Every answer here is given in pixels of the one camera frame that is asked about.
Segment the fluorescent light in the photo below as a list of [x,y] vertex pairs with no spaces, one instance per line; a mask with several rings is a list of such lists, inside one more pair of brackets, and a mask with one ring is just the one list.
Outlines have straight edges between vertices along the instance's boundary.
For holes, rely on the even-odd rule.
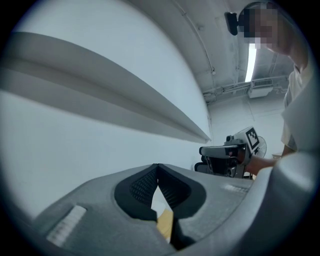
[[254,43],[249,43],[249,58],[248,67],[246,68],[245,82],[250,82],[252,75],[254,74],[255,63],[256,63],[257,49]]

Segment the ceiling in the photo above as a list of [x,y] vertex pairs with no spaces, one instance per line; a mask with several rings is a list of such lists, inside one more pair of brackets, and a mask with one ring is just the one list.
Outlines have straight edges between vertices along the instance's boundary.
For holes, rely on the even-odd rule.
[[[224,13],[239,13],[252,0],[128,1],[151,17],[175,43],[208,104],[246,93],[221,93],[223,88],[236,88],[245,81],[248,64],[248,45],[240,35],[228,32]],[[285,88],[292,71],[288,57],[264,48],[257,50],[253,80],[281,76],[274,83]]]

